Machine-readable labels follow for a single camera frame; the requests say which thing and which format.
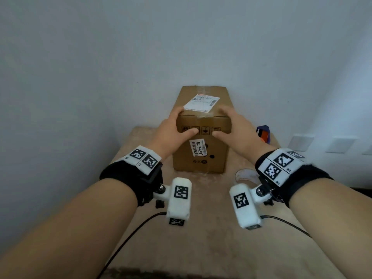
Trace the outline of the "person's left hand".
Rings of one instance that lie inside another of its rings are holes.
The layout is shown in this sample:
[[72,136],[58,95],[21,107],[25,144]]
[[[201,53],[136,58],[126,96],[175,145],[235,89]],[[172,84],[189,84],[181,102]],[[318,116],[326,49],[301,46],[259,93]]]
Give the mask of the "person's left hand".
[[156,129],[153,139],[145,146],[154,151],[161,157],[161,160],[166,160],[187,140],[179,140],[176,121],[184,107],[174,107],[169,117],[162,121]]

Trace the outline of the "person's right hand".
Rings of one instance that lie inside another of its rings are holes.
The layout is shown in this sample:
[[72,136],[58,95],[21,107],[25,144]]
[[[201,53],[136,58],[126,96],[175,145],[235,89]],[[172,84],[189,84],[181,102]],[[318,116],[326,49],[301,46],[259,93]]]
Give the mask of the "person's right hand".
[[253,124],[237,113],[233,107],[221,106],[220,111],[230,118],[230,134],[233,135],[233,142],[224,143],[251,164],[255,165],[262,155],[277,149],[277,147],[262,141],[257,135]]

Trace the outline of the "brown cardboard shipping box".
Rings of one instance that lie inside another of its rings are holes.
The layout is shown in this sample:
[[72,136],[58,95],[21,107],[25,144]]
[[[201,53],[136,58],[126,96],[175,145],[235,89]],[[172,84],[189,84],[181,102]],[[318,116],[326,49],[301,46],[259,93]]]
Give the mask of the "brown cardboard shipping box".
[[176,120],[177,130],[197,129],[173,154],[176,171],[221,174],[225,172],[228,146],[212,136],[231,132],[231,120],[220,106],[233,107],[226,87],[183,86],[174,106],[184,107]]

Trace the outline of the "person's left forearm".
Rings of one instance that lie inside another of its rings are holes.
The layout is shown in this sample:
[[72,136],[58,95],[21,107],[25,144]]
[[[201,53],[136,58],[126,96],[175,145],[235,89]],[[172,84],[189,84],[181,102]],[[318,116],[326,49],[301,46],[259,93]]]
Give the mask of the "person's left forearm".
[[0,279],[95,279],[137,206],[120,181],[91,185],[0,259]]

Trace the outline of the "person's right forearm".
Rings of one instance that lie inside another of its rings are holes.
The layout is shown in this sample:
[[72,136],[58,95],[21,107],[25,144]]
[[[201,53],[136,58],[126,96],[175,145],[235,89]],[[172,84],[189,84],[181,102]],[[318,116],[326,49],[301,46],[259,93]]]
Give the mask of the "person's right forearm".
[[303,187],[289,206],[347,279],[372,279],[372,198],[344,186]]

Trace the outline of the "blue and orange tool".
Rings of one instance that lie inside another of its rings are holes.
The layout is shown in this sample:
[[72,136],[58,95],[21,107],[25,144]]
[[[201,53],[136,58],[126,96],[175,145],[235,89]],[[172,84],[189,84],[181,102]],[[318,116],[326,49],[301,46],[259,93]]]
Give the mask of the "blue and orange tool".
[[267,125],[257,126],[256,133],[267,144],[270,144],[271,135],[270,135],[270,128]]

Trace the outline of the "clear tape roll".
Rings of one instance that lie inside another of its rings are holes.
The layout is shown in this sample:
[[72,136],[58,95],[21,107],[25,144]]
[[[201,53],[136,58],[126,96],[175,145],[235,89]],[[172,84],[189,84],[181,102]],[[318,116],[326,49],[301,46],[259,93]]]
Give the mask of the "clear tape roll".
[[255,185],[260,185],[259,174],[253,169],[240,169],[235,173],[234,184],[243,183],[243,181],[249,181]]

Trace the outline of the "beige table cloth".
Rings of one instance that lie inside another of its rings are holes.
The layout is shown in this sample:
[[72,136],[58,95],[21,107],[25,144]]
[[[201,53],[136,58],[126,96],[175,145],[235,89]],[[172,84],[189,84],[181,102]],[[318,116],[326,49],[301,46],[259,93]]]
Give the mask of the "beige table cloth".
[[189,221],[169,225],[166,216],[146,223],[122,248],[100,279],[344,279],[315,242],[278,220],[242,229],[229,196],[239,169],[253,169],[229,150],[223,174],[178,172],[163,163],[164,181],[192,182]]

